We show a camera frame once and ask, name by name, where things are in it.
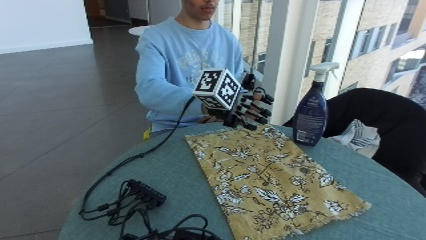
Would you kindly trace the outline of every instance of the floor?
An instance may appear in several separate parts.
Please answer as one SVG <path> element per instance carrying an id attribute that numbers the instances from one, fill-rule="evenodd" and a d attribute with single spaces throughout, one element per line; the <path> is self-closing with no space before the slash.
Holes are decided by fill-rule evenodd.
<path id="1" fill-rule="evenodd" d="M 131 25 L 128 23 L 111 20 L 104 16 L 88 16 L 88 24 L 91 28 Z"/>
<path id="2" fill-rule="evenodd" d="M 57 239 L 103 169 L 142 137 L 131 26 L 93 45 L 0 55 L 0 239 Z"/>

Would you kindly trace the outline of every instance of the round table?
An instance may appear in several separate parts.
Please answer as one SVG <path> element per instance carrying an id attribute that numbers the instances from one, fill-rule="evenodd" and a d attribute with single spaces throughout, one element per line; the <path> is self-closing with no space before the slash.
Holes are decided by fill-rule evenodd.
<path id="1" fill-rule="evenodd" d="M 149 26 L 139 26 L 129 29 L 129 33 L 136 36 L 141 36 Z"/>
<path id="2" fill-rule="evenodd" d="M 164 205 L 149 211 L 153 228 L 168 230 L 188 215 L 201 214 L 209 220 L 206 229 L 222 239 L 233 239 L 225 215 L 185 140 L 185 135 L 222 128 L 220 123 L 213 123 L 177 129 L 157 151 L 131 162 L 103 181 L 92 193 L 87 208 L 116 200 L 121 182 L 135 179 L 166 195 Z M 292 129 L 276 128 L 292 138 Z M 165 136 L 160 135 L 131 149 L 100 176 L 125 158 L 150 149 Z M 426 239 L 426 199 L 410 185 L 371 159 L 329 139 L 321 139 L 316 147 L 300 148 L 334 178 L 371 203 L 371 208 L 355 218 L 332 222 L 308 234 L 288 239 Z M 119 239 L 120 227 L 108 226 L 108 219 L 84 221 L 80 218 L 81 199 L 69 213 L 60 239 Z M 201 221 L 192 220 L 186 226 L 200 227 Z M 135 215 L 129 220 L 125 233 L 137 236 L 146 234 L 140 216 Z"/>

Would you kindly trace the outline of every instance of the man's neck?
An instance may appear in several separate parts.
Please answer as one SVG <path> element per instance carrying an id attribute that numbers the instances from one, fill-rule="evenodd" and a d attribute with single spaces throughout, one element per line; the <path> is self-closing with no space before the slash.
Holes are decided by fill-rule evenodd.
<path id="1" fill-rule="evenodd" d="M 210 20 L 194 21 L 192 18 L 180 14 L 174 20 L 185 27 L 196 30 L 205 30 L 210 27 Z"/>

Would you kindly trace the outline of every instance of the yellow floral cloth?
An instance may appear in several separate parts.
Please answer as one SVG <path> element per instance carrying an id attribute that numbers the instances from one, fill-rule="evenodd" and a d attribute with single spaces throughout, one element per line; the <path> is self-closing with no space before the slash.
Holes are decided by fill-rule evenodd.
<path id="1" fill-rule="evenodd" d="M 270 125 L 186 141 L 237 240 L 284 239 L 370 207 Z"/>

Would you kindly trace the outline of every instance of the man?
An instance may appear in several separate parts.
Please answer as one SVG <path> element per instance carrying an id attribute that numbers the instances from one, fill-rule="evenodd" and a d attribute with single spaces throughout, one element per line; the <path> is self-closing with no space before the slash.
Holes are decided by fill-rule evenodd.
<path id="1" fill-rule="evenodd" d="M 228 68 L 234 77 L 241 78 L 238 40 L 210 20 L 217 4 L 218 0 L 181 0 L 178 16 L 149 27 L 140 37 L 135 90 L 141 104 L 150 109 L 146 118 L 156 135 L 173 129 L 202 69 Z M 205 108 L 196 99 L 180 127 L 216 121 L 204 113 Z"/>

